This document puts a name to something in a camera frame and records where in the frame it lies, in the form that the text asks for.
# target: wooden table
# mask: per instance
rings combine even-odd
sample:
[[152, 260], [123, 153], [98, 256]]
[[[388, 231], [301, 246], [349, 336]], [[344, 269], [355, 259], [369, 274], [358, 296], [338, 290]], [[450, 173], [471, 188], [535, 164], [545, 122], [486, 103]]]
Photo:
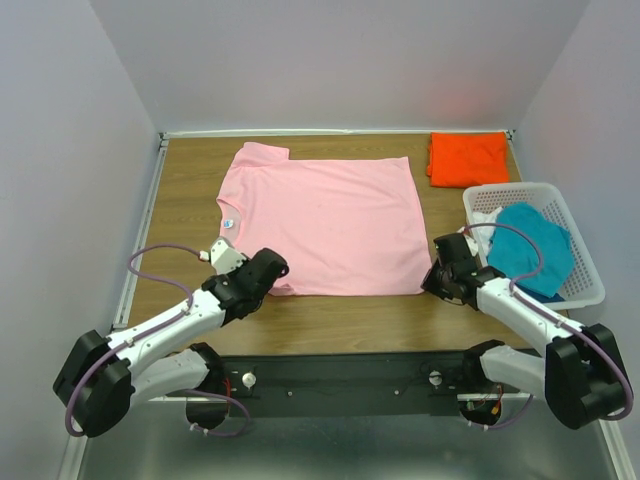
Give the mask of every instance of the wooden table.
[[[173, 242], [208, 249], [221, 220], [216, 196], [234, 154], [246, 141], [288, 147], [292, 159], [376, 159], [408, 156], [431, 240], [465, 223], [461, 189], [432, 188], [425, 175], [428, 135], [335, 135], [172, 139], [169, 143], [147, 245]], [[509, 172], [520, 179], [509, 154]], [[195, 289], [213, 271], [189, 254], [146, 255], [142, 270]], [[180, 302], [183, 294], [140, 279], [129, 326]], [[392, 297], [269, 297], [262, 308], [204, 335], [223, 355], [349, 353], [466, 349], [489, 339], [526, 343], [497, 320], [432, 295]]]

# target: white plastic basket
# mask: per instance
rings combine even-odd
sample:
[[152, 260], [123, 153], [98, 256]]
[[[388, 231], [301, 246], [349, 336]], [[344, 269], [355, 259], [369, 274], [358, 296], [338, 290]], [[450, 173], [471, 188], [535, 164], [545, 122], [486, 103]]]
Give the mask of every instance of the white plastic basket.
[[[575, 268], [558, 292], [566, 301], [546, 303], [552, 310], [582, 308], [604, 300], [604, 286], [593, 264], [576, 222], [562, 198], [560, 191], [548, 183], [498, 183], [467, 188], [463, 195], [467, 222], [473, 223], [472, 212], [491, 213], [498, 207], [514, 203], [528, 203], [550, 222], [566, 228], [571, 234], [571, 253]], [[487, 265], [487, 252], [478, 241], [476, 230], [471, 230], [478, 242], [478, 255], [482, 265]]]

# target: orange cloth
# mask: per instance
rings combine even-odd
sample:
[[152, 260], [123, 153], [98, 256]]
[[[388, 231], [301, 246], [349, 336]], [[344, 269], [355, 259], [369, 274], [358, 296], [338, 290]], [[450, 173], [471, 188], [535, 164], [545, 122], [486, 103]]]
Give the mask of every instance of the orange cloth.
[[504, 133], [432, 133], [427, 175], [434, 187], [506, 183], [509, 181], [507, 139]]

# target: gray floor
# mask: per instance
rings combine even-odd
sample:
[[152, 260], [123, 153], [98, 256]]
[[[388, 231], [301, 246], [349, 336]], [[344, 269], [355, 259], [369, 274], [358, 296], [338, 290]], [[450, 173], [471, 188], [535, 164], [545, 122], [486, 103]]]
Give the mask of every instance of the gray floor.
[[[516, 408], [512, 400], [506, 408]], [[232, 439], [189, 432], [184, 403], [151, 402], [90, 440], [80, 478], [154, 480], [616, 478], [601, 430], [571, 431], [534, 402], [483, 432], [426, 415], [257, 419]]]

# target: t-shirt sleeve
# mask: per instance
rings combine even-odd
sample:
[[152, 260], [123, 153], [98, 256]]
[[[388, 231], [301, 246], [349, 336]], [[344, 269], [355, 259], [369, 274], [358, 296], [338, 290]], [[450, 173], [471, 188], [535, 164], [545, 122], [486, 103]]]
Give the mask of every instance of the t-shirt sleeve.
[[267, 167], [289, 160], [289, 149], [272, 147], [256, 142], [246, 142], [236, 153], [231, 163], [233, 167]]

